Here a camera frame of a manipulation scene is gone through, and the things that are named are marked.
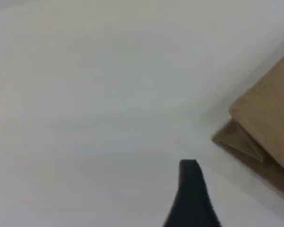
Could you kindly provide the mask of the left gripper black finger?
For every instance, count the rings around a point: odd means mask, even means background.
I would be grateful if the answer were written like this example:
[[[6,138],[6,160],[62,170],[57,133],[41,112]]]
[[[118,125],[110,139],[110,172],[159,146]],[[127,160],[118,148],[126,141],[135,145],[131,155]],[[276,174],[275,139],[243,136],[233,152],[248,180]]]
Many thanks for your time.
[[[198,162],[179,162],[178,189],[165,227],[220,227]]]

